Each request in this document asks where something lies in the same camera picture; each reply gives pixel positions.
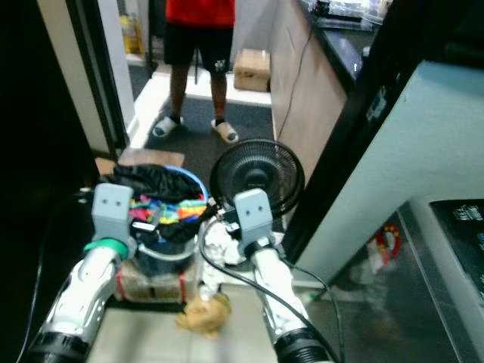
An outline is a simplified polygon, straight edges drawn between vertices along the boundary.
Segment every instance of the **red shirt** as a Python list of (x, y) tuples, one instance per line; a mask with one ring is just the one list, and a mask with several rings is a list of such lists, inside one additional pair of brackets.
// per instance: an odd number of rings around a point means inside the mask
[(187, 26), (233, 26), (235, 0), (166, 0), (166, 20)]

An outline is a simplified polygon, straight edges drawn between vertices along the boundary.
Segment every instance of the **person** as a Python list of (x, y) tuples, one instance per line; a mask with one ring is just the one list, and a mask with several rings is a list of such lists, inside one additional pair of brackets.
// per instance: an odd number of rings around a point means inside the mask
[(172, 66), (170, 98), (172, 113), (158, 114), (153, 128), (157, 137), (166, 137), (183, 123), (188, 70), (194, 50), (200, 49), (203, 66), (210, 72), (215, 119), (212, 127), (230, 144), (238, 141), (237, 132), (225, 120), (225, 97), (232, 36), (235, 0), (166, 0), (165, 63)]

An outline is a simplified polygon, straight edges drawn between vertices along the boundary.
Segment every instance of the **plush toy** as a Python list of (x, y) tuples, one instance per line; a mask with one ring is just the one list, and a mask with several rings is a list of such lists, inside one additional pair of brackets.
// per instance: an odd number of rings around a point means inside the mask
[(183, 313), (176, 317), (176, 325), (183, 329), (202, 334), (205, 338), (219, 337), (222, 325), (227, 321), (232, 309), (228, 297), (217, 293), (209, 301), (203, 301), (200, 295), (191, 300)]

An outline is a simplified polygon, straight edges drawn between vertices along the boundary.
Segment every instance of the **black shorts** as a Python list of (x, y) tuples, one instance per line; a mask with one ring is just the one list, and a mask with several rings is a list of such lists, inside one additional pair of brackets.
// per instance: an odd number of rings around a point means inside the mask
[(230, 63), (234, 28), (194, 28), (166, 24), (165, 63), (185, 66), (191, 63), (195, 48), (200, 49), (203, 67), (211, 73), (225, 73)]

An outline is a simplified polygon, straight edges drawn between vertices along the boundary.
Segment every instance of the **cardboard box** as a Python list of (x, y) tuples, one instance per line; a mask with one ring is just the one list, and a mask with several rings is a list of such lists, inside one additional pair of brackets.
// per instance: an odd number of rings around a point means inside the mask
[(267, 92), (271, 79), (271, 55), (267, 51), (243, 49), (234, 64), (234, 87), (249, 91)]

